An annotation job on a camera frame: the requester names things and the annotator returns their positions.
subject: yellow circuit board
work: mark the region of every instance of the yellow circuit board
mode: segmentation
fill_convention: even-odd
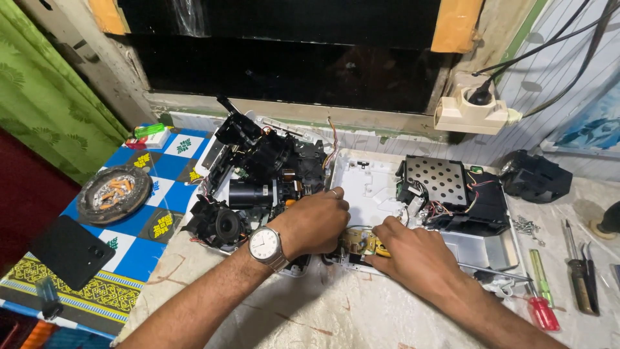
[[[370,229],[360,230],[349,228],[340,236],[340,243],[347,253],[352,253],[354,255],[377,254],[390,257],[386,247]]]

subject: ring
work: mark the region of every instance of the ring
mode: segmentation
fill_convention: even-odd
[[[333,192],[333,193],[334,193],[334,195],[336,195],[336,200],[339,200],[339,198],[338,198],[338,193],[337,193],[335,190],[333,190],[333,189],[331,189],[330,191],[331,191],[331,192]]]

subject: hand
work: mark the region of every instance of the hand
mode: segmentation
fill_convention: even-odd
[[[437,306],[447,297],[454,297],[463,287],[469,287],[472,281],[477,284],[461,271],[441,234],[436,231],[408,229],[389,216],[383,224],[373,228],[373,233],[392,258],[368,255],[365,261]]]
[[[344,195],[344,189],[336,187],[326,193],[304,196],[267,223],[267,227],[280,233],[287,260],[336,249],[338,236],[351,219]]]

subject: wristwatch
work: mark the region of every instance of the wristwatch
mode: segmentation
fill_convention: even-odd
[[[271,228],[259,227],[253,231],[247,246],[252,258],[270,266],[274,271],[281,271],[289,263],[282,252],[280,233]]]

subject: cigarette butt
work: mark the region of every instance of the cigarette butt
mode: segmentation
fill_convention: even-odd
[[[112,196],[114,196],[114,191],[110,191],[109,193],[103,195],[101,197],[101,200],[106,200],[108,197],[112,197]]]

